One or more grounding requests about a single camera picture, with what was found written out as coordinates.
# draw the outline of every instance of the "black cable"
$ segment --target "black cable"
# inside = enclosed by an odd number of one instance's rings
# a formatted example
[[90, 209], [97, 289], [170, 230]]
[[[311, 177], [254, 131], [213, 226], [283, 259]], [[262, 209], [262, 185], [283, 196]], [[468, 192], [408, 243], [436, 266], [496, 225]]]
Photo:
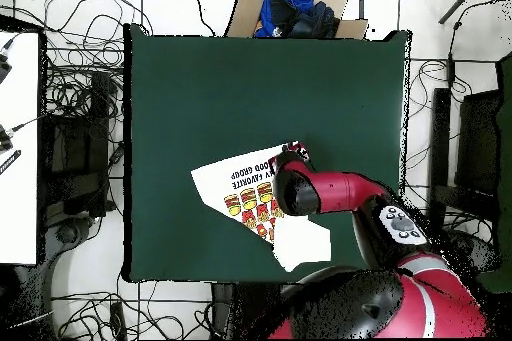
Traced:
[[212, 36], [217, 36], [217, 35], [215, 35], [215, 32], [214, 32], [214, 31], [213, 31], [213, 29], [210, 27], [210, 25], [208, 25], [208, 24], [204, 21], [204, 19], [203, 19], [203, 9], [202, 9], [202, 7], [201, 7], [201, 1], [199, 1], [199, 0], [196, 0], [196, 1], [197, 1], [197, 5], [199, 6], [199, 18], [201, 19], [201, 23], [202, 23], [204, 26], [206, 26], [206, 27], [210, 30], [210, 32], [212, 33]]
[[25, 127], [25, 126], [27, 126], [28, 124], [30, 124], [30, 123], [32, 123], [32, 122], [35, 122], [36, 120], [40, 120], [40, 119], [42, 119], [42, 118], [44, 118], [44, 117], [50, 116], [50, 115], [52, 115], [54, 112], [59, 111], [59, 110], [62, 110], [62, 108], [63, 108], [63, 107], [60, 107], [60, 108], [59, 108], [59, 107], [57, 107], [57, 108], [55, 108], [55, 109], [52, 109], [52, 110], [50, 110], [48, 113], [46, 113], [46, 114], [44, 114], [44, 115], [41, 115], [41, 116], [36, 117], [36, 118], [34, 118], [34, 119], [32, 119], [32, 120], [29, 120], [28, 122], [21, 123], [21, 124], [19, 124], [19, 125], [15, 126], [14, 128], [12, 128], [12, 129], [11, 129], [11, 131], [12, 131], [12, 133], [18, 132], [21, 128], [24, 128], [24, 127]]
[[[453, 140], [454, 138], [457, 138], [459, 135], [460, 135], [460, 132], [459, 132], [458, 134], [456, 134], [456, 135], [453, 135], [452, 137], [450, 137], [450, 141], [451, 141], [451, 140]], [[409, 160], [411, 160], [412, 158], [416, 157], [417, 155], [419, 155], [419, 154], [421, 154], [421, 153], [425, 153], [425, 155], [422, 157], [422, 159], [421, 159], [419, 162], [417, 162], [414, 166], [407, 167], [406, 169], [407, 169], [407, 170], [414, 169], [414, 168], [415, 168], [416, 166], [418, 166], [421, 162], [423, 162], [423, 161], [427, 158], [427, 156], [428, 156], [428, 153], [427, 153], [427, 152], [428, 152], [428, 150], [430, 150], [430, 147], [431, 147], [431, 146], [432, 146], [432, 145], [431, 145], [431, 144], [429, 144], [429, 146], [428, 146], [427, 148], [424, 148], [423, 150], [418, 151], [416, 154], [413, 154], [412, 156], [408, 157], [408, 158], [406, 159], [406, 161], [405, 161], [406, 163], [407, 163]]]
[[1, 51], [4, 51], [6, 52], [7, 50], [9, 50], [9, 48], [11, 48], [11, 45], [12, 43], [14, 42], [14, 40], [20, 36], [23, 32], [18, 32], [17, 34], [15, 34], [9, 41], [7, 41], [4, 46], [0, 49]]
[[140, 282], [137, 283], [137, 341], [140, 340]]
[[409, 188], [409, 189], [410, 189], [410, 190], [411, 190], [411, 191], [412, 191], [416, 196], [418, 196], [418, 197], [419, 197], [419, 198], [421, 198], [425, 203], [427, 203], [427, 204], [428, 204], [428, 201], [427, 201], [426, 199], [424, 199], [420, 194], [418, 194], [418, 192], [417, 192], [414, 188], [412, 188], [412, 187], [409, 185], [409, 183], [407, 182], [407, 180], [405, 180], [405, 186], [406, 186], [407, 188]]
[[158, 281], [155, 281], [155, 285], [153, 287], [153, 291], [151, 293], [151, 295], [149, 296], [149, 300], [148, 300], [148, 307], [147, 307], [147, 311], [148, 311], [148, 315], [151, 319], [154, 319], [153, 318], [153, 315], [151, 315], [151, 312], [149, 310], [149, 304], [151, 303], [151, 300], [153, 299], [153, 296], [155, 295], [155, 291], [156, 291], [156, 286], [158, 285]]
[[[103, 337], [103, 334], [102, 334], [102, 330], [104, 328], [106, 328], [106, 327], [111, 328], [112, 325], [110, 324], [110, 322], [105, 322], [105, 321], [101, 320], [101, 317], [97, 313], [96, 307], [98, 305], [102, 304], [102, 303], [105, 303], [105, 302], [110, 303], [113, 299], [116, 300], [116, 301], [120, 301], [128, 309], [133, 310], [134, 312], [137, 312], [138, 316], [143, 316], [146, 321], [145, 322], [143, 321], [142, 323], [149, 323], [151, 325], [151, 327], [156, 328], [156, 330], [160, 333], [160, 335], [162, 335], [162, 337], [164, 337], [166, 340], [173, 340], [173, 338], [169, 338], [165, 334], [165, 332], [158, 325], [158, 321], [160, 321], [160, 320], [167, 320], [167, 319], [173, 320], [174, 322], [176, 322], [181, 327], [181, 329], [183, 331], [183, 324], [181, 323], [181, 321], [178, 318], [176, 318], [174, 316], [165, 316], [165, 317], [153, 319], [146, 312], [143, 312], [142, 310], [138, 310], [135, 307], [131, 306], [119, 294], [116, 294], [116, 293], [106, 293], [106, 292], [104, 294], [106, 294], [106, 296], [104, 298], [102, 298], [102, 299], [90, 299], [90, 300], [87, 300], [87, 302], [82, 306], [82, 308], [80, 310], [78, 310], [73, 315], [71, 315], [69, 320], [66, 321], [64, 324], [62, 324], [59, 327], [58, 332], [57, 332], [57, 337], [59, 339], [62, 339], [65, 336], [65, 333], [66, 333], [66, 331], [67, 331], [67, 329], [69, 328], [70, 325], [72, 325], [73, 323], [80, 322], [80, 323], [82, 323], [82, 325], [84, 325], [84, 327], [86, 327], [86, 330], [88, 331], [88, 334], [85, 334], [85, 336], [88, 336], [91, 341], [94, 340], [94, 337], [96, 335], [100, 336], [101, 341], [105, 341], [105, 338]], [[87, 310], [93, 310], [95, 312], [96, 316], [84, 315], [84, 312], [86, 312]], [[96, 330], [95, 333], [93, 333], [90, 330], [90, 328], [87, 327], [87, 324], [85, 324], [85, 322], [84, 322], [85, 319], [93, 320], [96, 323], [97, 330]], [[133, 327], [129, 327], [127, 329], [131, 329], [132, 331], [135, 332], [135, 330], [133, 330]]]
[[[418, 113], [420, 113], [423, 109], [429, 109], [429, 110], [432, 110], [430, 106], [427, 106], [427, 103], [430, 101], [428, 99], [428, 91], [427, 91], [427, 88], [425, 87], [425, 84], [423, 83], [423, 79], [422, 79], [422, 76], [426, 76], [428, 78], [430, 78], [431, 80], [434, 80], [434, 81], [440, 81], [440, 82], [446, 82], [445, 79], [442, 79], [442, 78], [436, 78], [435, 76], [432, 76], [430, 75], [429, 73], [431, 72], [439, 72], [439, 71], [442, 71], [442, 70], [445, 70], [446, 69], [446, 63], [443, 62], [443, 61], [440, 61], [440, 60], [430, 60], [430, 61], [426, 61], [424, 62], [421, 66], [420, 66], [420, 69], [418, 70], [418, 73], [416, 74], [416, 76], [413, 78], [412, 82], [411, 82], [411, 88], [412, 86], [414, 85], [414, 83], [416, 82], [416, 80], [419, 80], [420, 84], [421, 84], [421, 87], [423, 88], [423, 92], [425, 94], [425, 101], [423, 103], [418, 103], [417, 101], [413, 100], [412, 98], [409, 98], [413, 103], [421, 106], [420, 109], [418, 109], [416, 112], [414, 112], [412, 115], [409, 116], [409, 119], [413, 118], [414, 116], [416, 116]], [[468, 90], [470, 91], [470, 94], [473, 94], [473, 90], [471, 88], [471, 86], [464, 80], [460, 79], [459, 77], [455, 77], [455, 81], [453, 82], [453, 85], [451, 86], [450, 88], [451, 90], [454, 90], [455, 92], [459, 93], [459, 94], [465, 94]], [[451, 94], [451, 97], [457, 101], [458, 103], [461, 103], [460, 100], [458, 100], [455, 95], [453, 94], [453, 91], [450, 92]]]
[[[92, 73], [96, 71], [110, 71], [110, 82], [112, 84], [116, 85], [118, 89], [122, 89], [122, 50], [119, 48], [119, 46], [116, 43], [116, 40], [114, 39], [114, 36], [116, 34], [117, 29], [121, 26], [120, 20], [122, 18], [122, 7], [117, 1], [123, 2], [130, 7], [133, 8], [134, 14], [136, 11], [139, 11], [135, 6], [133, 6], [131, 3], [129, 3], [126, 0], [112, 0], [116, 3], [116, 5], [120, 8], [121, 15], [119, 20], [114, 19], [110, 15], [97, 15], [93, 18], [91, 21], [87, 31], [86, 35], [83, 36], [82, 44], [76, 44], [74, 41], [71, 41], [69, 38], [67, 38], [67, 34], [64, 32], [65, 27], [69, 24], [70, 20], [74, 17], [75, 13], [77, 12], [80, 5], [86, 1], [90, 0], [80, 0], [78, 4], [76, 5], [75, 9], [72, 11], [71, 15], [68, 17], [68, 20], [64, 23], [64, 25], [59, 28], [50, 28], [47, 25], [47, 18], [48, 18], [48, 10], [52, 3], [55, 0], [46, 0], [45, 1], [45, 20], [41, 21], [39, 18], [34, 16], [29, 11], [26, 11], [25, 9], [18, 9], [20, 13], [27, 14], [30, 17], [37, 20], [46, 30], [49, 30], [50, 32], [56, 32], [59, 33], [65, 40], [68, 45], [73, 45], [75, 47], [74, 50], [69, 51], [67, 53], [67, 59], [62, 55], [60, 50], [57, 47], [54, 47], [55, 52], [55, 58], [51, 59], [51, 56], [48, 56], [49, 59], [49, 82], [48, 82], [48, 91], [49, 91], [49, 98], [48, 98], [48, 104], [50, 106], [54, 106], [55, 108], [58, 108], [59, 110], [62, 110], [63, 116], [66, 117], [83, 117], [86, 118], [91, 123], [91, 131], [95, 130], [95, 127], [101, 127], [102, 122], [93, 120], [89, 115], [88, 111], [90, 109], [90, 98], [93, 93], [92, 88], [90, 86], [90, 79], [83, 79], [84, 78], [84, 71], [83, 70], [77, 70], [77, 68], [63, 68], [62, 65], [56, 64], [56, 59], [60, 57], [63, 61], [70, 63], [70, 66], [72, 65], [71, 62], [71, 56], [78, 56], [80, 60], [80, 66], [84, 66], [86, 63], [90, 63], [88, 67], [92, 70], [88, 71], [88, 75], [91, 76]], [[87, 48], [90, 46], [91, 41], [89, 38], [93, 38], [89, 35], [89, 32], [91, 30], [91, 27], [95, 23], [96, 20], [98, 20], [100, 17], [110, 19], [115, 22], [115, 30], [114, 33], [110, 38], [107, 39], [100, 39], [100, 44], [103, 45], [103, 49], [100, 49], [100, 51], [92, 52], [89, 51]], [[148, 21], [148, 24], [151, 28], [151, 22], [145, 16], [145, 19]], [[48, 38], [48, 42], [51, 45], [54, 45], [53, 42]], [[115, 61], [112, 61], [106, 57], [107, 51], [114, 52], [117, 54], [117, 59]], [[102, 94], [96, 94], [96, 96], [99, 96], [101, 99], [104, 99], [107, 101], [108, 108], [109, 108], [109, 119], [114, 121], [114, 126], [112, 130], [110, 130], [106, 134], [106, 138], [110, 143], [116, 144], [118, 141], [114, 141], [112, 138], [112, 132], [115, 129], [115, 125], [117, 122], [122, 122], [121, 116], [123, 113], [123, 107], [121, 105], [121, 109], [118, 108], [118, 104], [121, 103], [121, 100], [117, 98], [117, 90], [115, 93], [115, 97], [109, 96], [105, 98]]]
[[[206, 330], [208, 330], [210, 332], [210, 335], [217, 335], [219, 336], [221, 339], [225, 339], [226, 338], [226, 334], [225, 333], [220, 333], [218, 332], [214, 327], [213, 327], [213, 324], [212, 322], [210, 321], [209, 317], [208, 317], [208, 312], [210, 311], [210, 309], [213, 307], [213, 303], [208, 303], [206, 305], [206, 308], [204, 309], [204, 311], [200, 311], [200, 310], [196, 310], [194, 312], [194, 318], [197, 322], [197, 325], [192, 328], [184, 337], [183, 337], [183, 340], [186, 340], [193, 332], [195, 332], [196, 330], [198, 330], [199, 328], [204, 328]], [[203, 315], [203, 320], [200, 321], [199, 318], [197, 317], [197, 314], [200, 313]]]

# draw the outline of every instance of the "black chair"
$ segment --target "black chair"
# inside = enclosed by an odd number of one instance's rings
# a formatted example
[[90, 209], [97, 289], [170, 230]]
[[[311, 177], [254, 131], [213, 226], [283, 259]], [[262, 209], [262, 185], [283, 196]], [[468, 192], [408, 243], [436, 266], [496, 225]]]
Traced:
[[460, 136], [455, 186], [448, 186], [450, 146], [449, 89], [437, 88], [432, 100], [432, 128], [427, 217], [437, 228], [446, 207], [486, 219], [499, 217], [498, 136], [495, 117], [503, 101], [499, 90], [466, 96], [460, 106]]

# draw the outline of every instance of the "tangled wires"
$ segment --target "tangled wires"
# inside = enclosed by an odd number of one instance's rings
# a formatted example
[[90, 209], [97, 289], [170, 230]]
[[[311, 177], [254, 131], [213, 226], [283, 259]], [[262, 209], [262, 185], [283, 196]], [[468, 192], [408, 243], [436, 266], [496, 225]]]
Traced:
[[[102, 317], [100, 314], [101, 307], [108, 310], [107, 305], [111, 306], [112, 303], [114, 302], [121, 302], [123, 306], [126, 306], [126, 308], [136, 312], [138, 315], [144, 318], [144, 320], [141, 321], [140, 323], [128, 326], [124, 329], [126, 334], [129, 334], [131, 337], [135, 336], [135, 338], [131, 338], [128, 341], [137, 341], [141, 334], [148, 332], [152, 328], [154, 328], [165, 340], [186, 340], [187, 338], [190, 337], [190, 335], [193, 332], [195, 332], [199, 328], [203, 328], [209, 331], [211, 335], [216, 335], [222, 338], [224, 337], [223, 334], [218, 333], [215, 330], [208, 317], [209, 311], [213, 306], [211, 302], [206, 305], [203, 311], [196, 310], [194, 312], [194, 318], [196, 320], [197, 325], [194, 328], [192, 328], [188, 333], [185, 333], [185, 329], [183, 327], [182, 322], [175, 316], [161, 316], [153, 318], [151, 312], [149, 312], [149, 305], [148, 311], [144, 312], [140, 309], [131, 306], [117, 293], [90, 293], [90, 295], [92, 294], [104, 294], [105, 296], [102, 299], [87, 300], [79, 310], [74, 312], [71, 315], [71, 317], [59, 327], [57, 331], [57, 337], [59, 340], [113, 341], [114, 339], [118, 338], [121, 326], [121, 324], [119, 323], [120, 321], [116, 321], [114, 320], [115, 318], [113, 319], [112, 317], [110, 317], [109, 320], [106, 321], [106, 317]], [[64, 297], [55, 297], [53, 298], [53, 300], [72, 300], [77, 296], [82, 295], [73, 294]], [[180, 334], [176, 337], [170, 337], [169, 335], [167, 335], [159, 325], [159, 323], [164, 320], [169, 320], [176, 323], [179, 327]], [[79, 334], [76, 336], [67, 335], [70, 327], [73, 324], [81, 326], [85, 330], [85, 332], [83, 334]]]
[[[428, 91], [427, 91], [427, 88], [425, 87], [425, 84], [424, 84], [424, 81], [423, 81], [422, 77], [425, 76], [425, 77], [427, 77], [427, 78], [429, 78], [429, 79], [431, 79], [433, 81], [446, 82], [446, 79], [443, 79], [443, 78], [440, 78], [440, 77], [434, 75], [436, 73], [445, 71], [446, 67], [447, 67], [446, 63], [443, 62], [443, 61], [439, 61], [439, 60], [427, 61], [427, 62], [424, 62], [420, 66], [420, 69], [419, 69], [417, 75], [413, 78], [413, 80], [411, 82], [411, 88], [412, 88], [412, 86], [414, 85], [414, 83], [416, 81], [419, 81], [419, 83], [421, 85], [421, 88], [423, 89], [423, 93], [425, 95], [425, 99], [424, 99], [424, 101], [422, 103], [420, 103], [420, 102], [414, 100], [412, 97], [409, 98], [413, 103], [415, 103], [418, 106], [420, 106], [418, 110], [416, 110], [414, 113], [412, 113], [409, 116], [409, 121], [414, 116], [416, 116], [421, 111], [423, 111], [424, 109], [432, 110], [432, 108], [428, 105], [430, 100], [428, 98]], [[455, 97], [454, 92], [456, 92], [458, 94], [462, 94], [462, 95], [466, 94], [467, 92], [469, 92], [470, 94], [473, 94], [473, 90], [471, 88], [471, 85], [469, 85], [466, 81], [464, 81], [463, 79], [461, 79], [459, 77], [456, 77], [456, 81], [454, 82], [454, 84], [452, 85], [452, 88], [450, 89], [450, 94], [451, 94], [451, 97], [457, 103], [459, 103], [459, 104], [462, 103], [458, 98]], [[452, 137], [450, 137], [450, 140], [452, 140], [454, 138], [457, 138], [458, 136], [459, 136], [459, 134], [453, 135]], [[413, 154], [412, 156], [407, 157], [406, 163], [409, 162], [410, 160], [414, 159], [417, 156], [422, 156], [422, 158], [418, 162], [416, 162], [414, 165], [408, 166], [407, 170], [414, 169], [416, 166], [421, 164], [421, 162], [423, 162], [427, 158], [428, 150], [430, 150], [430, 144], [426, 148], [424, 148], [423, 150]]]
[[[80, 0], [66, 22], [60, 28], [48, 26], [48, 17], [50, 8], [55, 3], [62, 0], [45, 0], [44, 2], [44, 20], [39, 19], [31, 12], [15, 8], [23, 15], [29, 16], [38, 22], [47, 33], [48, 47], [48, 84], [47, 84], [47, 109], [46, 111], [59, 109], [56, 114], [66, 117], [86, 118], [91, 123], [97, 123], [92, 120], [90, 115], [90, 99], [93, 91], [91, 78], [95, 72], [107, 74], [109, 77], [109, 96], [103, 95], [103, 99], [108, 105], [108, 119], [114, 121], [112, 130], [109, 130], [108, 140], [112, 139], [112, 132], [117, 122], [122, 122], [123, 106], [118, 97], [123, 88], [123, 39], [120, 28], [121, 20], [124, 18], [123, 5], [132, 9], [131, 23], [135, 22], [137, 14], [141, 15], [141, 23], [149, 26], [149, 33], [153, 33], [151, 22], [145, 14], [136, 6], [127, 0], [107, 0], [115, 4], [118, 8], [117, 17], [108, 14], [99, 14], [92, 18], [86, 29], [85, 35], [66, 31], [67, 26], [77, 13], [78, 9], [86, 2], [93, 0]], [[113, 30], [106, 38], [94, 37], [90, 34], [91, 30], [98, 22], [102, 27], [108, 26], [108, 22], [113, 22]], [[66, 47], [57, 47], [55, 42], [64, 41]]]

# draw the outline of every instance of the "floor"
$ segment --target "floor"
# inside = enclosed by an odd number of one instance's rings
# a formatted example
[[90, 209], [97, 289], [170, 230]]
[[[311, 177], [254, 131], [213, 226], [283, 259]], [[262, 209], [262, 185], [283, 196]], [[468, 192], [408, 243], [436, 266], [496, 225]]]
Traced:
[[[97, 38], [119, 37], [119, 27], [115, 19], [121, 18], [121, 23], [141, 23], [141, 14], [133, 11], [128, 5], [119, 0], [89, 0], [73, 10], [80, 0], [15, 0], [15, 6], [29, 10], [41, 20], [54, 28], [65, 27], [72, 33], [84, 35], [93, 21], [94, 16], [105, 14], [112, 18], [102, 17], [94, 20], [89, 35]], [[142, 9], [151, 22], [155, 35], [197, 34], [210, 35], [208, 29], [200, 22], [196, 0], [126, 0], [135, 7]], [[217, 35], [222, 35], [231, 15], [233, 0], [200, 0], [203, 8], [203, 18]], [[408, 29], [413, 32], [411, 51], [411, 81], [425, 62], [436, 59], [446, 59], [450, 47], [453, 26], [460, 16], [464, 6], [459, 9], [445, 25], [438, 24], [440, 17], [448, 10], [455, 0], [364, 0], [364, 17], [369, 20], [367, 38], [383, 39], [395, 29]], [[469, 0], [473, 4], [487, 0]], [[471, 86], [473, 92], [486, 91], [497, 87], [493, 62], [512, 51], [510, 21], [510, 4], [493, 4], [470, 10], [462, 19], [455, 36], [453, 56], [457, 60], [457, 75]], [[33, 21], [22, 12], [16, 12], [16, 17]], [[349, 0], [344, 19], [359, 17], [359, 0]], [[142, 23], [149, 27], [147, 19]], [[48, 37], [56, 47], [66, 47], [65, 41], [56, 34], [49, 33]], [[430, 62], [423, 70], [438, 78], [433, 80], [426, 75], [421, 78], [425, 89], [417, 79], [411, 86], [411, 108], [408, 130], [409, 158], [407, 166], [407, 182], [414, 186], [408, 188], [406, 196], [419, 208], [425, 207], [425, 188], [427, 182], [427, 162], [423, 159], [425, 153], [419, 153], [429, 144], [430, 110], [428, 102], [435, 87], [446, 86], [445, 72], [440, 70], [440, 63]], [[464, 89], [457, 87], [463, 97]], [[417, 103], [426, 103], [422, 107]], [[458, 104], [452, 107], [451, 129], [458, 132]], [[121, 127], [114, 132], [114, 139], [122, 139]], [[450, 151], [450, 179], [453, 180], [456, 165], [457, 140], [454, 138]], [[122, 161], [118, 164], [112, 176], [123, 175]], [[120, 180], [113, 180], [112, 193], [120, 211], [123, 210], [123, 191]], [[475, 226], [467, 226], [469, 232], [476, 231]], [[482, 238], [489, 238], [489, 232], [481, 232]], [[116, 281], [123, 259], [123, 229], [122, 217], [118, 212], [109, 213], [103, 220], [101, 231], [93, 240], [77, 249], [66, 253], [59, 261], [55, 270], [53, 291], [54, 297], [75, 295], [69, 299], [54, 301], [54, 320], [57, 326], [66, 322], [71, 314], [80, 309], [89, 299], [101, 300], [105, 293], [115, 292]], [[211, 299], [211, 288], [208, 283], [182, 282], [144, 282], [129, 284], [119, 283], [120, 295], [131, 306], [147, 312], [154, 318], [173, 315], [183, 324], [188, 332], [197, 326], [196, 311], [203, 310]], [[100, 314], [109, 317], [107, 307], [100, 306]], [[138, 314], [127, 307], [124, 309], [128, 326], [136, 326]], [[170, 338], [178, 337], [181, 328], [175, 320], [167, 318], [159, 322], [161, 330]], [[81, 324], [69, 327], [68, 334], [80, 335], [85, 331]], [[162, 334], [151, 328], [142, 317], [140, 320], [140, 339], [163, 339]], [[206, 339], [209, 333], [203, 328], [196, 329], [189, 339]]]

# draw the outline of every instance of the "cardboard box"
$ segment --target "cardboard box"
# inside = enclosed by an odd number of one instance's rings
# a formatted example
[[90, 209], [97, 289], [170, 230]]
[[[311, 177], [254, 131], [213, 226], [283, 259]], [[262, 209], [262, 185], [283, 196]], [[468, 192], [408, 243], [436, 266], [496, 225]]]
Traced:
[[[348, 0], [315, 0], [315, 4], [319, 1], [323, 1], [333, 10], [334, 16], [341, 19]], [[225, 35], [235, 38], [251, 38], [260, 20], [262, 5], [263, 0], [236, 0]], [[367, 20], [341, 20], [335, 37], [363, 39], [367, 28]]]

